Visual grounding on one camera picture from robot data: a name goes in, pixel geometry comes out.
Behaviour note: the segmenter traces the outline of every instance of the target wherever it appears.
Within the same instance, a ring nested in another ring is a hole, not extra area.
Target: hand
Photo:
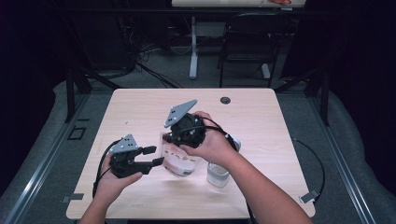
[[[206,126],[218,128],[216,124],[208,120],[212,118],[206,112],[197,111],[193,113],[193,115],[200,118],[206,118],[204,119],[204,124]],[[204,142],[197,148],[188,147],[185,145],[181,145],[180,148],[185,150],[190,156],[198,156],[204,158],[208,162],[212,162],[223,167],[230,162],[230,157],[236,153],[225,136],[222,133],[212,129],[206,129]]]
[[[110,159],[111,154],[106,155],[101,174],[110,168]],[[110,206],[126,187],[139,180],[142,175],[139,172],[124,178],[118,178],[108,170],[99,180],[94,200],[101,202],[104,206]]]

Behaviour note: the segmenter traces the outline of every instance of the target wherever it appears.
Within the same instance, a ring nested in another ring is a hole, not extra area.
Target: forearm
[[[85,211],[84,215],[82,216],[81,220],[79,221],[80,224],[85,223],[105,223],[106,219],[106,212],[109,205],[104,204],[98,200],[93,200],[90,206]]]
[[[259,223],[311,223],[300,205],[242,155],[235,153],[226,169]]]

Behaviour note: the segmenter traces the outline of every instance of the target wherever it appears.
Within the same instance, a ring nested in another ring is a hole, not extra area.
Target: person's left hand
[[[101,175],[110,168],[110,159],[112,154],[106,155]],[[99,180],[98,187],[93,198],[95,201],[102,203],[104,206],[109,207],[122,193],[122,191],[139,180],[143,174],[141,172],[130,175],[124,178],[118,178],[108,170]]]

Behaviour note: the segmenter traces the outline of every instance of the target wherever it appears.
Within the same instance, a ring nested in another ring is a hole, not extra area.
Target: wooden table
[[[221,97],[229,97],[227,105]],[[83,199],[71,201],[67,216],[80,219],[92,201],[92,183],[105,149],[131,133],[141,147],[158,146],[160,132],[170,107],[197,99],[191,113],[208,112],[222,128],[242,142],[240,153],[285,190],[312,217],[312,203],[301,203],[308,192],[288,129],[275,93],[270,89],[130,89],[113,93],[75,193]],[[160,157],[160,150],[140,155],[140,161]],[[233,179],[223,189],[206,181],[205,160],[194,173],[175,177],[162,166],[126,188],[110,206],[107,218],[206,219],[248,218],[246,201]]]

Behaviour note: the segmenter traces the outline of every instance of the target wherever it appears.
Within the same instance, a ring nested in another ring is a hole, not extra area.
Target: chair
[[[281,14],[242,13],[227,21],[218,62],[219,86],[222,87],[224,62],[257,63],[259,69],[264,63],[270,63],[269,88],[280,44],[289,27],[290,19]]]

